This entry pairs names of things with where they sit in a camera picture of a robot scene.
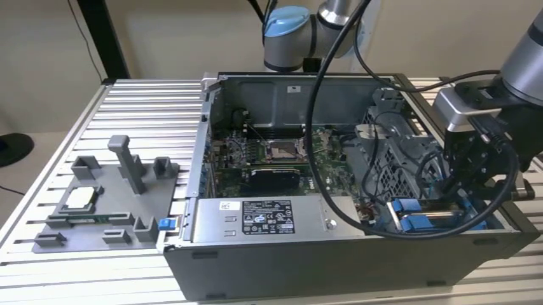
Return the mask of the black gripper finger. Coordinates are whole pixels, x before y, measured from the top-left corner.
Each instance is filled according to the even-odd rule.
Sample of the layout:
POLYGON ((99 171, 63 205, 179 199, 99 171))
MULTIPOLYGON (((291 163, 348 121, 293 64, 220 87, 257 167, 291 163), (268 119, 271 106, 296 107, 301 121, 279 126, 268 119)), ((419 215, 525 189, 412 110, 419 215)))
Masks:
POLYGON ((448 163, 448 177, 441 184, 441 195, 452 196, 461 187, 473 181, 471 160, 475 145, 475 131, 445 132, 444 159, 448 163))
POLYGON ((493 199, 505 186, 507 179, 512 179, 512 185, 505 191, 507 199, 532 199, 533 187, 523 177, 519 169, 509 170, 511 153, 504 149, 472 150, 473 181, 468 187, 460 189, 479 199, 493 199))

